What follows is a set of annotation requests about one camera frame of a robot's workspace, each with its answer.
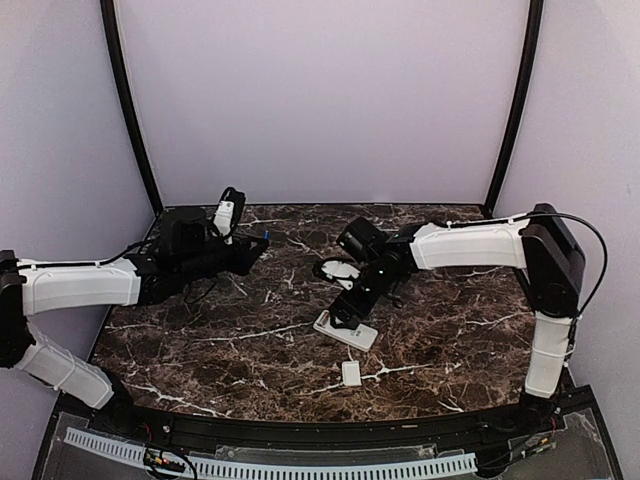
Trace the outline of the white remote control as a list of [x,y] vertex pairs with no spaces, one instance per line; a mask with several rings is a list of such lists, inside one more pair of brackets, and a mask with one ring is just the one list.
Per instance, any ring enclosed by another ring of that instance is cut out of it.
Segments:
[[313,324],[313,328],[334,340],[363,352],[369,352],[378,337],[378,331],[364,324],[350,328],[329,310],[323,310]]

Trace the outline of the white battery cover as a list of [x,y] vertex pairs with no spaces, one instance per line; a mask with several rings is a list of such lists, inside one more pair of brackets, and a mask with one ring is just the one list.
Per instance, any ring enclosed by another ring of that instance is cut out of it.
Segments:
[[345,361],[341,365],[342,383],[344,386],[361,386],[361,370],[358,361]]

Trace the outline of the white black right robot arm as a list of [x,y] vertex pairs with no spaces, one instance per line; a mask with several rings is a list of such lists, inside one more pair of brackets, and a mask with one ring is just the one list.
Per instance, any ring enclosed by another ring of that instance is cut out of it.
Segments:
[[575,346],[577,324],[591,302],[581,295],[586,255],[568,228],[586,220],[547,203],[511,217],[410,224],[395,233],[358,217],[336,242],[344,257],[319,261],[317,277],[342,291],[328,309],[336,330],[355,330],[376,303],[394,300],[396,287],[419,271],[449,267],[509,267],[524,277],[535,330],[523,392],[510,413],[521,434],[534,432],[549,416],[551,398]]

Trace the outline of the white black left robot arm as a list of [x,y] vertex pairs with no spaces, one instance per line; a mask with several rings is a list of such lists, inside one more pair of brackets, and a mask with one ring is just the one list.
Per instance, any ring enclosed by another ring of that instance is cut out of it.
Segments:
[[158,235],[106,260],[37,262],[1,253],[1,365],[21,370],[82,401],[120,436],[141,427],[125,387],[111,374],[78,358],[30,324],[51,310],[118,305],[149,306],[180,294],[195,281],[220,273],[245,276],[269,246],[236,231],[239,216],[223,201],[213,217],[200,207],[167,212]]

